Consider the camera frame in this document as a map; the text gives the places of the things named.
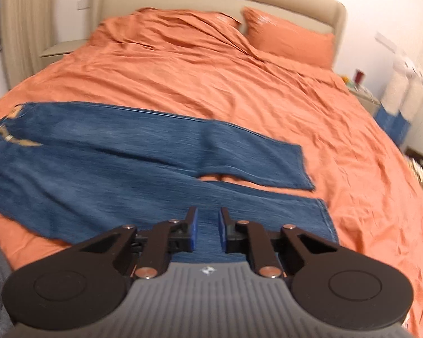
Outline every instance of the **jeans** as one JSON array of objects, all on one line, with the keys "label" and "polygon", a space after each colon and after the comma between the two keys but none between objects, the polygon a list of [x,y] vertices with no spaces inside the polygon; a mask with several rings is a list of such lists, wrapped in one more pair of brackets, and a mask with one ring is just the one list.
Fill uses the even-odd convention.
[{"label": "jeans", "polygon": [[298,145],[230,123],[94,103],[27,103],[0,120],[0,212],[70,243],[118,225],[139,229],[199,208],[197,250],[177,261],[235,260],[221,252],[218,210],[267,229],[294,223],[336,241],[323,201],[197,179],[230,174],[311,189]]}]

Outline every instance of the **orange pillow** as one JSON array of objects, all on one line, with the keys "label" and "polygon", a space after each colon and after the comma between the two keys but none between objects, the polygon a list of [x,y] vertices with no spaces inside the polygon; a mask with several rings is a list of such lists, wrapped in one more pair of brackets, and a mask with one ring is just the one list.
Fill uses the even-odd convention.
[{"label": "orange pillow", "polygon": [[332,33],[317,33],[247,6],[242,12],[251,46],[312,66],[332,68],[335,39]]}]

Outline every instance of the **orange duvet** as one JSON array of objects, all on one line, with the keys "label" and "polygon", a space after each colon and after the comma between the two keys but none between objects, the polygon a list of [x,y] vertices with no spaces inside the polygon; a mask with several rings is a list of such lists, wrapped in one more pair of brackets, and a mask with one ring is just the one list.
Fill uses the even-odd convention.
[{"label": "orange duvet", "polygon": [[[300,144],[313,192],[221,179],[325,200],[343,246],[410,279],[415,300],[407,326],[423,337],[423,192],[399,150],[331,71],[258,51],[216,14],[144,9],[106,20],[85,46],[11,90],[0,99],[0,118],[28,101],[214,118]],[[66,245],[0,215],[0,247],[19,268]]]}]

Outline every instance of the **ribbed gray surface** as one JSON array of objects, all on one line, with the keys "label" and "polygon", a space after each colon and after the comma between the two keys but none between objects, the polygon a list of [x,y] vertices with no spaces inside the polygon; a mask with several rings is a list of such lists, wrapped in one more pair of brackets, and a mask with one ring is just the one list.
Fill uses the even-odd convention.
[{"label": "ribbed gray surface", "polygon": [[6,338],[411,338],[399,324],[372,332],[334,328],[304,312],[278,279],[246,262],[171,263],[153,280],[136,281],[112,314],[88,327],[49,332],[18,325]]}]

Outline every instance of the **curtain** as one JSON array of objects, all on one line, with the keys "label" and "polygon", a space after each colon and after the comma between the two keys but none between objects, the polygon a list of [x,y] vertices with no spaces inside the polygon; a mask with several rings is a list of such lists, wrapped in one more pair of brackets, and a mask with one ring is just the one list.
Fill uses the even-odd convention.
[{"label": "curtain", "polygon": [[10,88],[41,70],[55,44],[53,0],[0,0],[0,44]]}]

